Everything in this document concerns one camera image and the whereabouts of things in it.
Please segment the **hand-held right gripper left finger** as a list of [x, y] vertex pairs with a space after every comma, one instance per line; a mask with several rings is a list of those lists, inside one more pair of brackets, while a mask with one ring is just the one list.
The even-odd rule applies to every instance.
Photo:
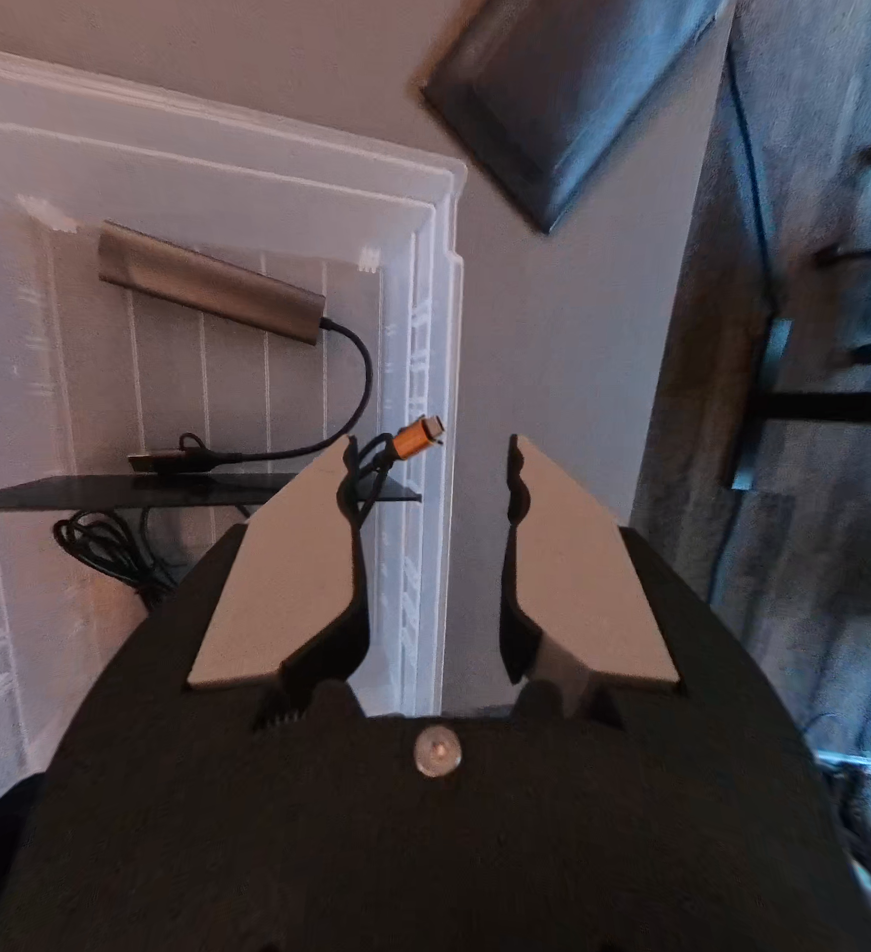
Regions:
[[190, 688], [265, 684], [305, 708], [357, 671], [370, 646], [358, 462], [338, 438], [247, 522]]

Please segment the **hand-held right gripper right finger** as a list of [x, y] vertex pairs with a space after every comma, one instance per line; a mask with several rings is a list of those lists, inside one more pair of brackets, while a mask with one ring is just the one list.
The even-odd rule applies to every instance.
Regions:
[[670, 693], [681, 675], [608, 507], [512, 435], [499, 620], [512, 684], [545, 682], [568, 716], [608, 687]]

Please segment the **thin black cable orange plugs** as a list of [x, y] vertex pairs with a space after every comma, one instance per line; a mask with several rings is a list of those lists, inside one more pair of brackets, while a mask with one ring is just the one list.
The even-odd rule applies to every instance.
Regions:
[[[393, 466], [439, 444], [443, 433], [439, 417], [422, 417], [395, 434], [377, 435], [359, 450], [354, 482], [361, 484], [373, 477], [371, 488], [357, 505], [361, 520], [366, 520], [380, 498]], [[195, 434], [185, 433], [179, 438], [177, 449], [135, 457], [132, 467], [137, 475], [210, 474], [228, 464], [287, 460], [308, 450], [305, 447], [276, 454], [222, 454], [211, 450]], [[53, 525], [53, 538], [72, 559], [131, 589], [144, 608], [152, 611], [178, 586], [175, 569], [152, 544], [149, 517], [153, 509], [76, 511]]]

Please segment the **translucent plastic storage bin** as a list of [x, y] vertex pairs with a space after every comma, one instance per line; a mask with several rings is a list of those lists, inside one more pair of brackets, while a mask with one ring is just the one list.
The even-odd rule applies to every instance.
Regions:
[[[296, 285], [372, 355], [363, 444], [426, 414], [453, 426], [463, 163], [0, 54], [0, 490], [130, 475], [127, 457], [194, 433], [218, 452], [334, 433], [361, 360], [107, 285], [114, 221]], [[421, 495], [370, 516], [370, 713], [442, 695], [453, 436], [396, 468]], [[53, 504], [59, 509], [105, 503]], [[47, 768], [144, 609], [57, 546], [54, 508], [0, 512], [0, 797]]]

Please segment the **black table leg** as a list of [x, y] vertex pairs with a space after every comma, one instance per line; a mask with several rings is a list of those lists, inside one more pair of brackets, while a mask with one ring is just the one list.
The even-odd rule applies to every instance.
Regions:
[[748, 492], [754, 486], [755, 465], [765, 426], [769, 422], [820, 422], [871, 425], [871, 391], [780, 391], [774, 388], [792, 323], [772, 319], [754, 363], [752, 383], [732, 444], [727, 487]]

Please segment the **black charging case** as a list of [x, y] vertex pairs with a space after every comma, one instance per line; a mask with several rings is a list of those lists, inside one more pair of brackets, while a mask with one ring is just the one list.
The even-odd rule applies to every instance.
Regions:
[[540, 234], [722, 15], [714, 1], [489, 1], [434, 65], [427, 106]]

